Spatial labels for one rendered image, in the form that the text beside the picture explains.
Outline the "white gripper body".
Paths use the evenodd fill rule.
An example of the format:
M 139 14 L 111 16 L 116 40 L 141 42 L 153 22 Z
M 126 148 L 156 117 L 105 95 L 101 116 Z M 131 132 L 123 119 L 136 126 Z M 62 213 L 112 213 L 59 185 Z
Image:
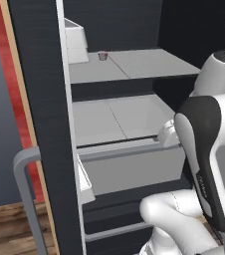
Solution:
M 175 130 L 174 120 L 170 120 L 164 124 L 158 133 L 157 139 L 163 147 L 172 147 L 180 144 Z

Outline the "white fridge drawer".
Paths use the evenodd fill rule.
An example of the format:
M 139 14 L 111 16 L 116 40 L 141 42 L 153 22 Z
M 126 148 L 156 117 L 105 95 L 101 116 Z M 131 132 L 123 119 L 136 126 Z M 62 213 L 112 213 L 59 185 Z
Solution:
M 152 138 L 81 147 L 78 154 L 95 195 L 177 180 L 185 160 L 180 145 Z

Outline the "grey fridge shelf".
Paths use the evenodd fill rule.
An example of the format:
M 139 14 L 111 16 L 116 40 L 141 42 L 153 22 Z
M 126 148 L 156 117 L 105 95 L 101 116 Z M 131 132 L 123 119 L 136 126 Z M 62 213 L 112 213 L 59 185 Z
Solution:
M 89 53 L 87 63 L 69 66 L 72 84 L 196 75 L 199 69 L 163 49 L 109 52 L 105 61 Z
M 157 95 L 73 103 L 77 145 L 158 135 L 174 111 Z

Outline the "black fridge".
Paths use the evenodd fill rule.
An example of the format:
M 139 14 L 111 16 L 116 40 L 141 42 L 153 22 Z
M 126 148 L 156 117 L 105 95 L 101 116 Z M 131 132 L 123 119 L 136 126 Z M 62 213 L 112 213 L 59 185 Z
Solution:
M 214 52 L 225 50 L 225 0 L 64 0 L 65 16 L 85 29 L 88 54 L 163 49 L 201 69 Z M 159 96 L 174 112 L 192 92 L 197 75 L 72 84 L 73 103 Z M 111 141 L 81 147 L 144 140 Z M 186 158 L 179 179 L 96 195 L 84 206 L 85 234 L 142 222 L 138 208 L 148 195 L 191 186 Z M 87 255 L 137 255 L 150 228 L 87 242 Z

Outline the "black fridge door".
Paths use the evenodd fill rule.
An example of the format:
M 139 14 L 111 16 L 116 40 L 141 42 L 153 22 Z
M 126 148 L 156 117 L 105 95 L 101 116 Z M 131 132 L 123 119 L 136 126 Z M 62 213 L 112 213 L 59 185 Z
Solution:
M 59 255 L 87 255 L 63 0 L 7 0 Z

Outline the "red tan-edged cabinet panel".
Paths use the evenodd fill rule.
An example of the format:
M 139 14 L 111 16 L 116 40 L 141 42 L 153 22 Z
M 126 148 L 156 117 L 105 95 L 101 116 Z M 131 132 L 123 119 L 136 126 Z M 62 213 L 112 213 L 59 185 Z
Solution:
M 23 149 L 38 146 L 8 0 L 0 0 L 0 61 Z M 29 172 L 36 171 L 51 223 L 52 215 L 49 210 L 42 158 L 40 161 L 29 163 L 25 170 L 31 191 L 33 187 Z

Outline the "grey fridge drawer rail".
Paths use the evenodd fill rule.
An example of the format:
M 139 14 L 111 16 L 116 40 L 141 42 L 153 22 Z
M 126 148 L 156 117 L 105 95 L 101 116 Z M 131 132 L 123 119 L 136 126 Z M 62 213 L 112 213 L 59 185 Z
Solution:
M 139 223 L 135 223 L 135 224 L 131 224 L 131 225 L 123 226 L 123 227 L 118 227 L 118 228 L 114 228 L 110 230 L 105 230 L 105 231 L 101 231 L 101 232 L 97 232 L 93 234 L 85 234 L 85 239 L 86 239 L 86 242 L 93 242 L 96 240 L 114 237 L 117 235 L 134 232 L 134 231 L 146 229 L 149 227 L 153 227 L 153 226 L 145 222 L 139 222 Z

